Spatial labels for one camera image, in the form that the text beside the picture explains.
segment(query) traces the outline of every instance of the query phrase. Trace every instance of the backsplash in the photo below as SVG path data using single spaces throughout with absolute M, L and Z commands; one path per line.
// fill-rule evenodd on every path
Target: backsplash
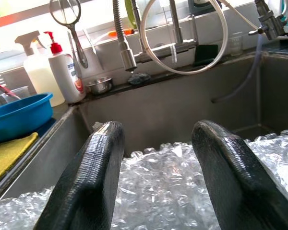
M 258 14 L 254 3 L 248 3 L 237 8 L 246 18 L 252 21 L 254 24 L 259 24 Z M 257 36 L 248 36 L 247 33 L 252 30 L 240 17 L 238 17 L 233 11 L 224 11 L 226 20 L 228 22 L 229 36 L 233 33 L 243 32 L 243 49 L 248 49 L 256 46 Z M 183 21 L 180 23 L 182 28 L 183 38 L 194 38 L 192 22 Z M 211 13 L 201 15 L 196 18 L 197 36 L 200 45 L 204 44 L 218 44 L 221 46 L 222 42 L 222 26 L 217 14 Z M 169 44 L 175 41 L 173 34 L 169 35 L 169 31 L 172 30 L 172 26 L 161 26 L 147 32 L 148 40 L 151 47 L 155 47 L 157 44 Z M 133 53 L 140 52 L 139 36 L 134 34 L 127 37 Z M 99 44 L 96 46 L 97 53 L 103 63 L 104 69 L 102 70 L 96 61 L 96 57 L 93 55 L 91 48 L 84 49 L 89 68 L 82 69 L 84 83 L 88 83 L 92 79 L 99 77 L 109 76 L 113 78 L 114 85 L 120 85 L 127 82 L 127 79 L 131 76 L 131 73 L 126 72 L 123 69 L 123 64 L 120 58 L 120 50 L 117 40 L 113 40 L 107 43 Z M 194 62 L 195 49 L 191 49 L 188 52 L 178 54 L 178 62 L 173 64 L 171 57 L 167 57 L 163 60 L 167 65 L 177 68 L 189 65 Z M 24 54 L 17 55 L 9 60 L 0 60 L 0 66 L 11 66 L 15 68 L 17 63 L 22 63 L 25 59 Z M 135 72 L 147 72 L 151 75 L 164 72 L 162 68 L 157 66 L 154 62 L 148 62 L 144 64 L 138 64 L 138 68 Z M 16 89 L 22 86 L 29 86 L 31 94 L 35 93 L 35 90 L 30 82 L 30 79 L 25 72 L 24 68 L 19 66 L 15 69 L 8 70 L 2 73 L 2 77 L 7 83 L 9 89 Z M 4 103 L 4 100 L 0 97 L 0 105 Z

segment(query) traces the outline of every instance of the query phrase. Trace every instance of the small metal bowl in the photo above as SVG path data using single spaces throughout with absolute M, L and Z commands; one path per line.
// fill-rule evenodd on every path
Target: small metal bowl
M 112 78 L 102 77 L 97 80 L 93 80 L 89 82 L 89 85 L 86 85 L 88 92 L 99 95 L 102 93 L 106 93 L 112 89 Z

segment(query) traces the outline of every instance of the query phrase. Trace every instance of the blue plastic basin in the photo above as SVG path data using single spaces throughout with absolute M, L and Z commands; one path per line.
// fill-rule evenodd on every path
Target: blue plastic basin
M 0 142 L 31 134 L 51 119 L 51 97 L 42 93 L 0 106 Z

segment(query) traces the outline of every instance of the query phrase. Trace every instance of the clear plastic tubing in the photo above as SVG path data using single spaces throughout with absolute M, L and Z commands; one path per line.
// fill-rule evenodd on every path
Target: clear plastic tubing
M 150 0 L 149 3 L 147 4 L 143 15 L 142 15 L 142 22 L 141 22 L 141 29 L 140 29 L 140 35 L 141 35 L 141 39 L 143 41 L 143 45 L 145 48 L 145 51 L 147 52 L 147 54 L 150 56 L 150 58 L 159 66 L 161 66 L 162 68 L 164 68 L 167 71 L 173 72 L 173 73 L 177 73 L 177 74 L 182 74 L 182 75 L 193 75 L 193 74 L 197 74 L 197 73 L 202 73 L 206 70 L 209 70 L 210 68 L 212 68 L 216 63 L 218 63 L 218 61 L 222 58 L 226 47 L 227 47 L 227 43 L 228 43 L 228 26 L 227 26 L 227 22 L 225 19 L 225 16 L 223 14 L 223 11 L 221 9 L 221 7 L 219 6 L 218 2 L 216 0 L 209 0 L 211 2 L 211 4 L 213 5 L 213 7 L 215 8 L 221 23 L 222 23 L 222 28 L 223 28 L 223 44 L 221 46 L 220 52 L 218 53 L 217 57 L 214 59 L 213 62 L 211 62 L 209 65 L 203 67 L 202 69 L 199 70 L 195 70 L 195 71 L 179 71 L 179 70 L 175 70 L 172 69 L 171 67 L 163 64 L 162 61 L 160 61 L 158 59 L 158 57 L 153 53 L 151 47 L 148 44 L 148 40 L 147 40 L 147 36 L 146 36 L 146 19 L 148 16 L 148 12 L 151 8 L 151 6 L 154 4 L 156 0 Z

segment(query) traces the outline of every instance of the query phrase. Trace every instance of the faucet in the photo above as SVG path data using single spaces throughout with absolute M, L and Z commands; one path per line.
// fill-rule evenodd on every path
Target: faucet
M 136 20 L 136 25 L 138 30 L 140 30 L 141 26 L 141 16 L 140 12 L 136 3 L 136 0 L 130 0 L 132 3 L 132 10 Z M 174 0 L 170 0 L 170 11 L 173 19 L 173 27 L 174 27 L 174 34 L 176 37 L 176 43 L 173 45 L 164 45 L 161 47 L 157 47 L 153 49 L 154 53 L 158 58 L 165 58 L 172 55 L 173 46 L 175 46 L 176 53 L 186 52 L 189 49 L 195 48 L 197 46 L 197 41 L 194 39 L 183 41 L 181 28 L 179 26 L 179 20 L 177 16 L 177 10 Z M 123 61 L 124 67 L 126 71 L 133 72 L 137 65 L 136 63 L 146 63 L 151 61 L 151 58 L 146 54 L 144 50 L 144 46 L 141 40 L 140 34 L 140 45 L 142 51 L 136 55 L 133 55 L 132 50 L 129 48 L 128 42 L 126 40 L 126 36 L 123 33 L 122 22 L 120 18 L 120 6 L 119 0 L 113 0 L 113 13 L 114 13 L 114 23 L 115 29 L 118 35 L 118 41 L 120 46 L 120 56 Z
M 249 32 L 249 35 L 265 33 L 269 40 L 284 35 L 284 26 L 286 25 L 286 22 L 281 21 L 284 16 L 281 14 L 280 16 L 275 17 L 273 11 L 269 9 L 264 0 L 255 0 L 255 4 L 259 14 L 258 19 L 262 26 L 258 30 Z

